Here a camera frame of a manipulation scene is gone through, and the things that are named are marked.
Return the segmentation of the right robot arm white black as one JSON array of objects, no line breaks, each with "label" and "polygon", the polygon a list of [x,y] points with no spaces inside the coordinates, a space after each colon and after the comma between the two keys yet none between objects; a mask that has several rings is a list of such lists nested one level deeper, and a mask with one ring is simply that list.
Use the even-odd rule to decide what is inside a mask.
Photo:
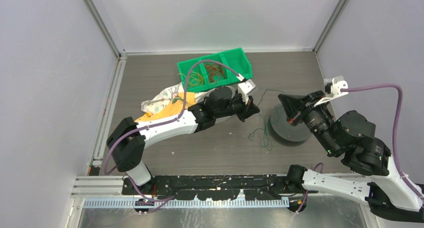
[{"label": "right robot arm white black", "polygon": [[408,186],[397,171],[393,150],[375,137],[375,124],[355,110],[339,119],[321,103],[322,91],[306,96],[279,94],[287,122],[304,124],[329,157],[340,157],[351,171],[366,181],[348,181],[320,174],[301,165],[291,165],[285,178],[288,191],[322,191],[367,206],[374,215],[391,221],[422,223],[422,186]]}]

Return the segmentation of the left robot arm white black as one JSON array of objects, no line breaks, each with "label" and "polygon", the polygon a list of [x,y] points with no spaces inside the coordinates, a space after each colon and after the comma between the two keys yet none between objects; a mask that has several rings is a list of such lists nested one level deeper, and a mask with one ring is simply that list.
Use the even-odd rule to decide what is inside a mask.
[{"label": "left robot arm white black", "polygon": [[149,146],[178,135],[204,131],[232,116],[244,122],[260,110],[252,94],[256,85],[251,80],[239,83],[234,89],[220,86],[206,93],[201,101],[173,115],[153,121],[135,122],[123,119],[107,139],[109,153],[119,172],[125,172],[142,195],[153,190],[152,175],[142,162],[143,152]]}]

